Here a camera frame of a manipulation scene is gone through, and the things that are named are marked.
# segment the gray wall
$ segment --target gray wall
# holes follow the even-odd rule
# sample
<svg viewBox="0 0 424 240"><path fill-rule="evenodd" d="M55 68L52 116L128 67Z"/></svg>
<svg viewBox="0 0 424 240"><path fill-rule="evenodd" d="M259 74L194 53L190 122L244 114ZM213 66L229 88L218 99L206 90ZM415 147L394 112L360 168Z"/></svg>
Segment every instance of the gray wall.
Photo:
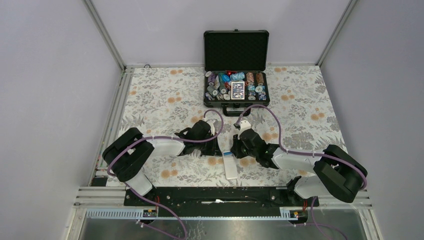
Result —
<svg viewBox="0 0 424 240"><path fill-rule="evenodd" d="M385 240L422 239L424 1L362 0L322 73Z"/></svg>
<svg viewBox="0 0 424 240"><path fill-rule="evenodd" d="M270 32L267 61L315 63L349 0L93 0L127 64L202 64L206 30Z"/></svg>
<svg viewBox="0 0 424 240"><path fill-rule="evenodd" d="M0 1L0 239L57 240L120 71L81 0Z"/></svg>

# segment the case handle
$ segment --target case handle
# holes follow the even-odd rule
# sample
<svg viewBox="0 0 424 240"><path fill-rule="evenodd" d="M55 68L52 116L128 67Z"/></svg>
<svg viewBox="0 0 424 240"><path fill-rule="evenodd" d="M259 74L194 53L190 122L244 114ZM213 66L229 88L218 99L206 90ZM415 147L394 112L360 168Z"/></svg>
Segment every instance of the case handle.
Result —
<svg viewBox="0 0 424 240"><path fill-rule="evenodd" d="M227 107L226 106L223 106L222 107L222 112L227 117L238 117L238 116L240 116L240 114L242 114L242 111L227 111ZM247 117L247 116L249 116L249 114L251 114L251 108L249 108L249 110L247 110L244 113L243 117Z"/></svg>

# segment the black foam lining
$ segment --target black foam lining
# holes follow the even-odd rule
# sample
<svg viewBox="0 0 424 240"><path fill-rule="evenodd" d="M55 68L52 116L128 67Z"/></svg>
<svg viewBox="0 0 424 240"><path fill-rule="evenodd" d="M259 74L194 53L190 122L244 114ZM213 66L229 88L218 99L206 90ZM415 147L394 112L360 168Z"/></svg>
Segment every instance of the black foam lining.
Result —
<svg viewBox="0 0 424 240"><path fill-rule="evenodd" d="M204 68L206 71L264 71L269 33L260 31L206 31Z"/></svg>

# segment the floral tablecloth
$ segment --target floral tablecloth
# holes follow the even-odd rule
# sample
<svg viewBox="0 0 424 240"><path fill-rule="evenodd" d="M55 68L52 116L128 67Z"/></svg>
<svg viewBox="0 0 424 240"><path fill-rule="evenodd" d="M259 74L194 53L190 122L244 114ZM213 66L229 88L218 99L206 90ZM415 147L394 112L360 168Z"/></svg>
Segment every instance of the floral tablecloth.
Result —
<svg viewBox="0 0 424 240"><path fill-rule="evenodd" d="M270 104L283 128L283 144L291 149L322 150L345 143L318 66L269 66L266 73ZM171 136L202 119L202 67L136 68L125 104L119 136L137 127L145 136ZM219 117L213 112L208 118ZM278 143L278 128L265 109L253 108L246 117L266 142ZM232 146L236 117L224 116L218 137L221 151ZM254 158L236 161L238 179L226 180L221 157L159 156L150 158L142 171L156 187L284 186L295 176L309 173L295 169L261 167ZM123 186L109 177L106 186Z"/></svg>

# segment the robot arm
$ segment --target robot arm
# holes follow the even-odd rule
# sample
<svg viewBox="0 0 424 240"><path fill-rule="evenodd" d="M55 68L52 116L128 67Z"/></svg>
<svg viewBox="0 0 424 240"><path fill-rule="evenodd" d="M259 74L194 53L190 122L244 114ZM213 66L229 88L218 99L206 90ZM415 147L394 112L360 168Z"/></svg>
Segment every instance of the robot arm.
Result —
<svg viewBox="0 0 424 240"><path fill-rule="evenodd" d="M316 174L311 177L295 177L287 184L287 188L302 199L333 195L343 202L352 203L363 184L361 176L344 164L326 157L311 156L306 151L304 155L290 151L287 153L278 144L266 143L246 120L241 121L238 127L239 133L233 136L231 148L236 158L251 156L265 168L299 169ZM368 174L364 167L336 145L329 145L325 150L316 152L319 153L343 159L357 167L365 176Z"/></svg>
<svg viewBox="0 0 424 240"><path fill-rule="evenodd" d="M214 134L215 128L213 123L199 120L192 128L188 127L175 135L180 139L206 140ZM102 155L103 159L110 165L118 154L142 138L143 134L136 127L128 129L106 148ZM152 183L147 179L143 171L141 171L148 158L163 155L184 156L193 153L195 150L199 150L202 155L222 156L217 138L200 143L156 138L144 140L134 146L131 150L123 154L119 158L119 161L114 163L111 170L120 182L126 183L140 195L144 196L153 188Z"/></svg>

